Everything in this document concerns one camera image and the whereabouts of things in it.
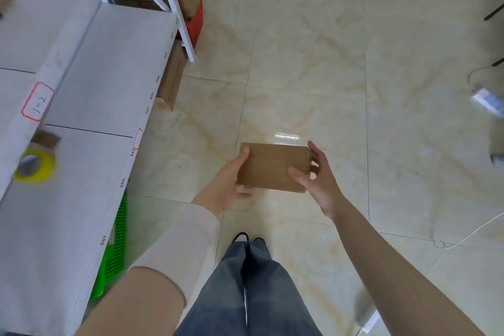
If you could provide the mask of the person's left forearm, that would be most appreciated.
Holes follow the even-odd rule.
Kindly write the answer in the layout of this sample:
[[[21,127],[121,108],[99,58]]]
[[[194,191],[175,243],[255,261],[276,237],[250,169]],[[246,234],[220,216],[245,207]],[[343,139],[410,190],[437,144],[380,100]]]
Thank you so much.
[[[223,210],[191,203],[131,265],[75,336],[172,336]]]

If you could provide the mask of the red plastic bin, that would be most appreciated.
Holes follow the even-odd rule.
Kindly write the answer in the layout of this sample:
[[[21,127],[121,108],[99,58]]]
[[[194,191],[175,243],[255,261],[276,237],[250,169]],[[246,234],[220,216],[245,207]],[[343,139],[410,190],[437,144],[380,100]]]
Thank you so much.
[[[192,46],[195,48],[204,25],[203,0],[178,0]]]

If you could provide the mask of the person's right forearm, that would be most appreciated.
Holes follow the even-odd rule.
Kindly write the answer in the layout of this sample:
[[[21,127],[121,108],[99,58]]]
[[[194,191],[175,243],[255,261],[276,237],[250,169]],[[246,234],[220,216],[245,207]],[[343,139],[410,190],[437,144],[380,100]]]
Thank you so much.
[[[330,217],[391,336],[485,336],[347,199],[335,201]]]

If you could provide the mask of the person's left hand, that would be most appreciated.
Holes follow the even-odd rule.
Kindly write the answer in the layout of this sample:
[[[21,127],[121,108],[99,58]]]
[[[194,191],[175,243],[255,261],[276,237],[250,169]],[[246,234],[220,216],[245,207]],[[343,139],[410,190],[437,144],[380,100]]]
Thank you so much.
[[[218,218],[235,201],[235,187],[238,172],[249,157],[249,147],[240,151],[239,155],[228,161],[216,176],[192,199],[191,204],[201,206]]]

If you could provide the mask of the small cardboard piece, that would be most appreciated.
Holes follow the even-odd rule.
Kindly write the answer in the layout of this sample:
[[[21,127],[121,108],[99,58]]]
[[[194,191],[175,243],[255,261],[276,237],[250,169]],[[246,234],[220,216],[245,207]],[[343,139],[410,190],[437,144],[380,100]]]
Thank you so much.
[[[60,136],[54,133],[37,129],[34,135],[32,136],[30,142],[40,147],[47,148],[49,150],[54,150],[59,144],[60,140],[61,140]]]

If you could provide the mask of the person's right hand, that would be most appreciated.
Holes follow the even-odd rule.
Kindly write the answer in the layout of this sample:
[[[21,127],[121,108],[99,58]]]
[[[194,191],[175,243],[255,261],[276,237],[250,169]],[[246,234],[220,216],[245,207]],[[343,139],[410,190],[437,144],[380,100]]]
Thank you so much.
[[[337,184],[325,153],[311,140],[307,145],[313,155],[314,164],[310,166],[310,170],[315,178],[312,179],[312,187],[306,190],[320,206],[324,215],[334,222],[339,209],[348,201]]]

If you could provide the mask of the green plastic basket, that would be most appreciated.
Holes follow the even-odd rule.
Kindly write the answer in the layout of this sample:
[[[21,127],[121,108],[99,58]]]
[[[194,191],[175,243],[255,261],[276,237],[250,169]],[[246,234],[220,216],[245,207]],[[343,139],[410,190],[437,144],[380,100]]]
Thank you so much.
[[[124,194],[105,247],[103,259],[98,269],[98,274],[89,301],[93,301],[102,296],[105,288],[116,279],[125,268],[128,228],[127,218],[128,197]]]

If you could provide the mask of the white metal shelf unit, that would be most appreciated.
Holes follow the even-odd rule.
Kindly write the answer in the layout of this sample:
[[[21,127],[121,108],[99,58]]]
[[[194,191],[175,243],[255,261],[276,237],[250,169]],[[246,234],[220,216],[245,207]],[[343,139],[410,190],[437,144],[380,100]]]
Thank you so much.
[[[0,21],[0,335],[72,336],[83,320],[177,32],[117,0],[13,0]],[[55,95],[21,115],[35,83]],[[44,182],[14,180],[37,129],[60,136]]]

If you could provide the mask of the brown cardboard box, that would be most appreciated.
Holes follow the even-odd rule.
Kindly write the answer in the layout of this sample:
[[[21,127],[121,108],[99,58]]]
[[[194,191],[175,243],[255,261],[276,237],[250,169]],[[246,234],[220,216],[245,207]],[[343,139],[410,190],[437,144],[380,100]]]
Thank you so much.
[[[306,146],[243,142],[240,150],[249,149],[249,156],[238,171],[237,183],[244,187],[305,193],[306,188],[293,180],[288,169],[293,167],[311,174],[314,159]]]

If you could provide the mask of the yellow tape roll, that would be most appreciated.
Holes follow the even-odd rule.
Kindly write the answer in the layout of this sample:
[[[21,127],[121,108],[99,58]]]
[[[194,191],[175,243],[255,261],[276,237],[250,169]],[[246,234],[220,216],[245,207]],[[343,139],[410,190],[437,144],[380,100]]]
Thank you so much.
[[[56,167],[54,147],[31,142],[22,154],[14,180],[24,183],[44,182],[54,174]]]

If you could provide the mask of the white power strip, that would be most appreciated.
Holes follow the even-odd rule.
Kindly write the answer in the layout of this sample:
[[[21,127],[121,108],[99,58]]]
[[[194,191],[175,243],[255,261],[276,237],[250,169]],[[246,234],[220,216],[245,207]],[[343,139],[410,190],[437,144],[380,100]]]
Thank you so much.
[[[471,95],[471,100],[494,116],[504,118],[504,99],[492,91],[484,87],[476,89]]]

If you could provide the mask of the red-bordered white label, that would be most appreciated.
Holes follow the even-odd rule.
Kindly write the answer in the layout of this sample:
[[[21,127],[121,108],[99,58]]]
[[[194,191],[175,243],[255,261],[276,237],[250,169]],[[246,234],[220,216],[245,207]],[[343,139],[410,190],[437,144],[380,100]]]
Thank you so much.
[[[21,115],[34,122],[40,122],[49,107],[55,91],[50,86],[37,82],[25,101]]]

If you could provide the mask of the blue jeans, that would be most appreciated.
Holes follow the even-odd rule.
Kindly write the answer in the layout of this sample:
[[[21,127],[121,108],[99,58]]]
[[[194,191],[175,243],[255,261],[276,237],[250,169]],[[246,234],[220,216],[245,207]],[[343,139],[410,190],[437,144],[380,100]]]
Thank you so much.
[[[231,243],[173,336],[323,336],[268,247]]]

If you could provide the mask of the flat cardboard box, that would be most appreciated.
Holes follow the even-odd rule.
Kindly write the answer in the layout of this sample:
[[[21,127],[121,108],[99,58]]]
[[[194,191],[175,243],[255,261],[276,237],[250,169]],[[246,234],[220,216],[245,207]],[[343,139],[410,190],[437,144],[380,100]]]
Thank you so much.
[[[175,107],[186,63],[187,55],[183,43],[181,40],[175,40],[156,94],[171,111]]]

